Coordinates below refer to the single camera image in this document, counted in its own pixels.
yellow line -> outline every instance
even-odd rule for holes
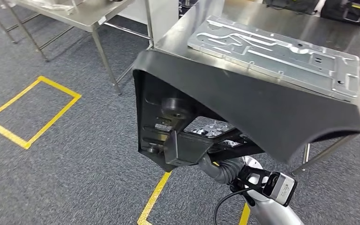
[[[7,103],[5,103],[3,106],[0,107],[0,112],[4,109],[6,109],[9,105],[11,105],[12,103],[14,103],[16,100],[18,100],[21,96],[23,96],[25,93],[27,93],[27,91],[29,91],[31,88],[35,87],[35,85],[37,85],[39,82],[45,82],[63,92],[65,92],[66,94],[74,97],[63,109],[61,109],[59,111],[58,114],[56,114],[53,119],[51,119],[48,123],[46,123],[42,129],[40,129],[31,139],[29,139],[28,141],[20,138],[19,136],[13,134],[12,132],[10,132],[9,130],[7,130],[6,128],[2,127],[0,125],[0,134],[2,134],[3,136],[5,136],[6,138],[8,138],[9,140],[13,141],[14,143],[20,145],[21,147],[28,149],[32,143],[34,143],[54,122],[56,122],[76,101],[78,101],[78,99],[81,98],[82,95],[52,81],[47,79],[46,77],[40,76],[38,77],[38,79],[36,81],[34,81],[30,86],[28,86],[27,88],[25,88],[22,92],[20,92],[18,95],[16,95],[14,98],[12,98],[11,100],[9,100]]]
[[[44,77],[44,76],[38,77],[38,80],[43,81],[43,82],[45,82],[45,83],[47,83],[47,84],[49,84],[49,85],[51,85],[51,86],[53,86],[53,87],[61,90],[62,92],[66,93],[66,94],[68,94],[68,95],[71,95],[71,96],[74,97],[74,98],[78,98],[78,99],[79,99],[79,98],[81,97],[81,95],[78,94],[78,93],[76,93],[75,91],[70,90],[70,89],[64,87],[63,85],[61,85],[61,84],[59,84],[59,83],[56,83],[56,82],[54,82],[54,81],[52,81],[52,80],[50,80],[50,79],[47,79],[47,78]]]
[[[33,88],[35,85],[37,85],[39,82],[40,82],[39,80],[34,81],[30,86],[28,86],[27,88],[22,90],[22,92],[20,92],[18,95],[16,95],[14,98],[12,98],[8,102],[6,102],[3,106],[0,107],[0,112],[2,110],[6,109],[12,103],[14,103],[16,100],[18,100],[21,96],[23,96],[25,93],[27,93],[27,91],[29,91],[31,88]]]
[[[352,7],[360,9],[360,6],[357,6],[357,5],[352,5]]]
[[[21,147],[25,148],[27,141],[20,138],[19,136],[13,134],[6,128],[0,125],[0,134],[8,138],[9,140],[13,141],[14,143],[20,145]]]
[[[161,194],[162,189],[164,189],[165,184],[172,172],[166,172],[162,179],[159,181],[157,186],[155,187],[154,192],[152,193],[150,199],[148,200],[146,206],[144,207],[143,212],[141,213],[139,219],[137,220],[138,225],[152,225],[147,221],[147,217],[151,212],[152,207],[154,206],[155,202],[157,201],[159,195]]]
[[[242,211],[241,220],[240,220],[239,225],[246,225],[248,223],[248,220],[249,220],[249,215],[250,215],[250,209],[248,207],[248,204],[245,203],[245,206],[243,207],[243,211]]]
[[[56,114],[53,119],[51,119],[42,129],[40,129],[37,134],[35,134],[26,144],[24,147],[25,149],[28,149],[34,141],[36,141],[56,120],[60,118],[76,101],[78,101],[79,97],[73,98],[63,109],[60,110],[58,114]]]

black plastic cover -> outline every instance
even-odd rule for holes
[[[195,104],[208,108],[217,117],[215,119],[228,121],[282,162],[288,161],[307,143],[360,133],[360,113],[356,105],[166,53],[141,52],[135,61],[133,75],[140,152],[143,149],[143,127],[149,123],[147,119],[143,121],[142,118],[147,118],[143,114],[158,113],[143,112],[143,105],[160,104],[149,100],[149,93],[155,91],[146,91],[148,87],[157,90],[156,94],[166,96],[171,95],[168,87],[174,88],[174,95],[185,95]],[[154,161],[161,166],[165,163],[164,159],[157,160]]]

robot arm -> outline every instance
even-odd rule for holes
[[[304,225],[288,206],[297,186],[294,179],[263,170],[260,163],[250,156],[224,160],[219,165],[213,164],[208,155],[199,162],[204,172],[215,181],[228,184],[232,192],[245,190],[241,195],[260,224]]]

gray robot arm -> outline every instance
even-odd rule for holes
[[[199,162],[199,167],[206,172],[210,177],[219,183],[230,184],[239,177],[244,166],[249,166],[256,169],[263,169],[260,163],[250,156],[242,158],[229,159],[225,162],[220,162],[220,166],[214,165],[209,156],[205,155]],[[248,182],[252,185],[257,185],[260,176],[258,174],[243,174],[240,177],[247,177]],[[261,179],[266,183],[268,177]],[[283,206],[273,199],[267,198],[263,195],[261,190],[247,191],[245,199],[249,205],[251,213],[259,221],[261,225],[304,225],[300,218],[294,213],[289,206]]]

metal mounting plate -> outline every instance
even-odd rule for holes
[[[355,55],[217,16],[202,23],[188,46],[323,95],[357,97],[360,59]]]

